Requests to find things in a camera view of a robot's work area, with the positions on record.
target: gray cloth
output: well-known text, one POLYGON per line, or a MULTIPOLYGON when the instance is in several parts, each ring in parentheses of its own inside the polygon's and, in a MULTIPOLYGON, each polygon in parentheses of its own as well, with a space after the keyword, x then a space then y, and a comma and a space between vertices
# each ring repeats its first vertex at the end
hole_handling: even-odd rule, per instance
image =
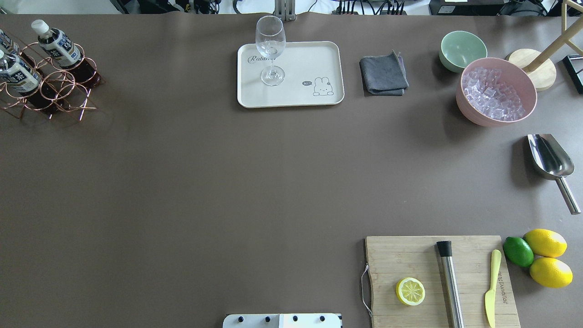
POLYGON ((367 91, 376 96, 402 96, 409 86, 403 58, 394 51, 386 56, 362 58, 360 70, 367 91))

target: bottle label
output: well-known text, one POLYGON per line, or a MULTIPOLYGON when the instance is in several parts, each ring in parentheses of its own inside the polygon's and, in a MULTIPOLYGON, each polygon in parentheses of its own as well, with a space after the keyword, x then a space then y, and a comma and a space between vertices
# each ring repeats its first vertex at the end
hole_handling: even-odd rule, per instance
POLYGON ((0 46, 6 50, 5 53, 12 55, 18 55, 18 51, 20 50, 18 45, 3 30, 0 30, 0 46))
POLYGON ((52 58, 54 58, 60 67, 73 66, 81 59, 81 51, 61 30, 57 30, 59 35, 57 39, 49 44, 39 44, 41 48, 52 58))
POLYGON ((25 93, 35 90, 40 77, 24 61, 19 60, 12 67, 0 72, 0 80, 8 83, 14 91, 25 93))

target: metal ice scoop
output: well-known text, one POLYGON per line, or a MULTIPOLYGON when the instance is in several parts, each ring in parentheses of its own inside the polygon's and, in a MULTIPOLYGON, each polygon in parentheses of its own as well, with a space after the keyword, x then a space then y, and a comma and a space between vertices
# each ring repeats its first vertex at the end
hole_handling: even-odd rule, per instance
POLYGON ((581 213, 565 179, 575 170, 575 165, 573 165, 569 155, 551 134, 529 134, 526 137, 537 171, 545 179, 557 182, 571 214, 581 213))

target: glass base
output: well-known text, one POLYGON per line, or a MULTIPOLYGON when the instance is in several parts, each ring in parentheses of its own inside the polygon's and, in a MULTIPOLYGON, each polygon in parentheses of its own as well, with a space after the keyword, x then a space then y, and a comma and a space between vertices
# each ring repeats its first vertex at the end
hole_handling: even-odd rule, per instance
POLYGON ((261 80, 269 86, 280 85, 285 77, 286 73, 279 66, 267 66, 261 72, 261 80))

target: scoop handle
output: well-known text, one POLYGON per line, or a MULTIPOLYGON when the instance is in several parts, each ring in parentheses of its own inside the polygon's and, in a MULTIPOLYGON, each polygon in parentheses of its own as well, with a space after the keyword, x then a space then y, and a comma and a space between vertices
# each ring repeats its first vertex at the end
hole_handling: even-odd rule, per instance
POLYGON ((577 201, 575 200, 575 197, 573 196, 573 193, 571 192, 571 189, 567 184, 567 179, 565 179, 565 177, 562 176, 558 178, 556 181, 557 184, 559 185, 559 189, 561 190, 561 194, 563 194, 565 203, 567 203, 567 207, 569 208, 569 211, 571 211, 571 214, 573 215, 580 214, 581 209, 579 208, 579 205, 577 204, 577 201))

